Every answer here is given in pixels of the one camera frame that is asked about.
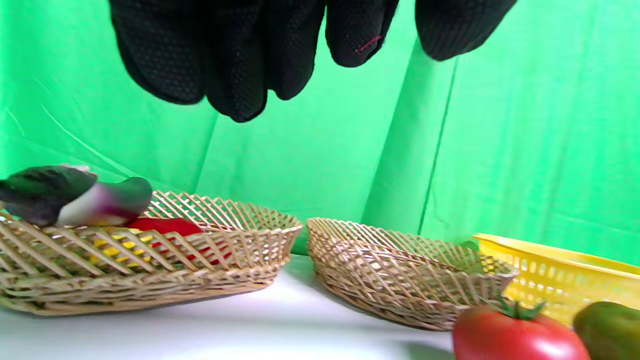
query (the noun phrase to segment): toy vegetable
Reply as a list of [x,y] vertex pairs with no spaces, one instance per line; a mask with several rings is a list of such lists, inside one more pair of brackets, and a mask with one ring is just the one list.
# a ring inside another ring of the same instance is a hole
[[153,189],[141,177],[103,183],[88,167],[31,167],[0,181],[0,201],[14,216],[46,226],[118,226],[143,213]]
[[592,360],[640,359],[640,310],[595,302],[573,319]]
[[[182,236],[189,236],[193,234],[202,233],[202,229],[194,224],[193,222],[183,219],[183,218],[137,218],[136,220],[127,224],[128,227],[132,227],[135,229],[139,229],[142,231],[148,230],[156,230],[160,234],[168,234],[172,232],[179,233]],[[152,248],[156,248],[161,246],[161,243],[154,243],[151,245]],[[220,249],[220,252],[224,252],[225,250],[228,252],[228,246],[224,241],[219,241],[216,243],[216,246]],[[162,250],[160,253],[163,254],[168,252],[169,250]],[[205,257],[207,255],[213,254],[213,250],[210,247],[206,247],[198,251],[203,254]],[[228,252],[223,255],[225,259],[228,259],[231,256],[231,253]],[[188,255],[187,259],[193,260],[195,259],[195,255]],[[217,265],[220,261],[215,259],[211,261],[211,264]]]
[[[142,231],[140,231],[140,230],[138,230],[138,229],[129,229],[129,230],[130,230],[130,232],[132,232],[132,233],[134,233],[134,234],[139,234],[139,233],[141,233],[141,232],[142,232]],[[125,237],[125,236],[114,236],[113,238],[114,238],[114,239],[116,239],[116,240],[126,239],[126,237]],[[144,237],[142,237],[140,240],[141,240],[142,242],[145,242],[145,243],[146,243],[146,242],[148,242],[148,241],[153,240],[153,238],[154,238],[153,236],[144,236]],[[96,247],[101,247],[101,246],[103,246],[103,245],[107,245],[107,242],[106,242],[106,241],[104,241],[104,240],[98,240],[98,241],[96,241],[96,242],[94,243],[94,245],[95,245]],[[122,246],[126,247],[127,249],[133,249],[133,248],[135,248],[135,247],[136,247],[136,243],[134,243],[133,241],[127,241],[127,242],[125,242],[125,243],[122,243]],[[114,256],[119,255],[119,253],[120,253],[120,251],[119,251],[118,249],[114,248],[114,247],[107,248],[107,249],[103,250],[102,252],[103,252],[105,255],[107,255],[107,256],[109,256],[109,257],[111,257],[111,258],[113,258]],[[136,249],[136,250],[133,250],[133,253],[134,253],[134,254],[136,254],[136,255],[140,255],[140,254],[144,254],[144,253],[145,253],[145,251],[144,251],[144,250],[142,250],[142,249]],[[116,261],[117,261],[117,262],[119,262],[119,263],[121,263],[121,262],[125,261],[126,259],[128,259],[128,257],[127,257],[127,256],[122,256],[122,257],[116,258]],[[150,257],[150,256],[145,256],[145,257],[143,258],[143,260],[144,260],[144,261],[149,262],[149,261],[151,261],[151,257]],[[90,261],[91,261],[91,263],[92,263],[92,264],[97,264],[98,262],[100,262],[100,259],[99,259],[97,256],[91,255],[91,257],[90,257]],[[136,263],[129,263],[129,264],[127,265],[127,267],[134,267],[134,266],[138,266],[138,264],[136,264]]]
[[502,301],[502,307],[465,311],[453,329],[456,360],[589,360],[571,329],[541,315],[544,304],[524,309]]

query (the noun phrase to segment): wicker basket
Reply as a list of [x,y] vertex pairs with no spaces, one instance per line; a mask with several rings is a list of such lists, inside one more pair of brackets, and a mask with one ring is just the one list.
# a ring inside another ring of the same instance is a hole
[[144,216],[190,219],[205,232],[39,229],[2,211],[0,305],[74,315],[261,289],[288,262],[303,227],[270,209],[186,193],[154,193]]
[[449,331],[471,306],[497,303],[518,275],[478,252],[325,218],[308,223],[308,251],[324,286],[386,319]]

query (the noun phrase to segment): plastic tomato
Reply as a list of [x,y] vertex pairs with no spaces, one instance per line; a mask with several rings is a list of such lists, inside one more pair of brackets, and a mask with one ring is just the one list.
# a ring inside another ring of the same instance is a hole
[[465,311],[453,330],[456,360],[590,360],[575,332],[540,314],[543,306],[502,301]]

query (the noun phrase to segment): yellow object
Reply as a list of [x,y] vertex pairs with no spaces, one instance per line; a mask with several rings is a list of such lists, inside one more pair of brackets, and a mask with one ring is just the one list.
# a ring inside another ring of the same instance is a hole
[[505,295],[525,306],[547,301],[544,314],[571,326],[598,301],[640,309],[640,268],[579,252],[477,234],[480,251],[520,269]]
[[[138,230],[138,229],[127,229],[127,230],[129,230],[130,232],[132,232],[132,233],[134,233],[134,234],[140,234],[140,233],[142,233],[142,231],[140,231],[140,230]],[[114,238],[114,239],[116,239],[116,240],[121,240],[121,239],[126,239],[127,237],[126,237],[126,236],[113,236],[113,238]],[[143,237],[143,238],[140,238],[140,240],[141,240],[142,242],[148,242],[148,241],[153,240],[153,238],[154,238],[153,236],[145,236],[145,237]],[[106,241],[104,241],[104,240],[97,240],[97,241],[94,243],[94,245],[95,245],[96,247],[98,247],[98,248],[99,248],[99,247],[101,247],[101,246],[107,245],[107,244],[108,244],[108,243],[107,243]],[[133,241],[127,241],[127,242],[123,243],[122,245],[123,245],[124,247],[126,247],[127,249],[133,249],[133,248],[135,248],[135,247],[136,247],[136,244],[135,244]],[[110,247],[110,248],[104,249],[102,252],[103,252],[105,255],[109,256],[110,258],[116,257],[116,256],[120,253],[120,251],[119,251],[118,249],[114,248],[114,247]],[[134,253],[134,254],[136,254],[136,255],[144,254],[144,252],[145,252],[145,251],[144,251],[144,250],[142,250],[142,249],[137,249],[137,250],[134,250],[134,251],[133,251],[133,253]],[[115,260],[116,260],[117,262],[121,263],[121,262],[123,262],[123,261],[125,261],[125,260],[127,260],[127,259],[129,259],[129,257],[127,257],[127,256],[122,256],[122,257],[116,258]],[[144,260],[144,261],[147,261],[147,262],[148,262],[148,261],[151,261],[151,257],[150,257],[150,256],[145,256],[145,257],[143,258],[143,260]],[[99,259],[97,256],[91,256],[90,261],[91,261],[91,263],[92,263],[92,264],[96,264],[96,263],[99,263],[99,262],[100,262],[100,259]],[[139,265],[138,265],[138,264],[136,264],[135,262],[132,262],[132,263],[127,264],[127,267],[133,267],[133,266],[139,266]]]

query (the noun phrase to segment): green calyx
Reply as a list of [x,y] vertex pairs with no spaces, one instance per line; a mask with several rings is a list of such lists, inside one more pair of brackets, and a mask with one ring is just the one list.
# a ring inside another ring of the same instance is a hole
[[511,305],[504,299],[504,297],[501,297],[500,305],[501,307],[499,307],[498,310],[506,316],[514,319],[531,321],[540,315],[542,309],[547,305],[547,302],[543,301],[533,309],[527,309],[522,307],[519,301],[515,301],[513,305]]

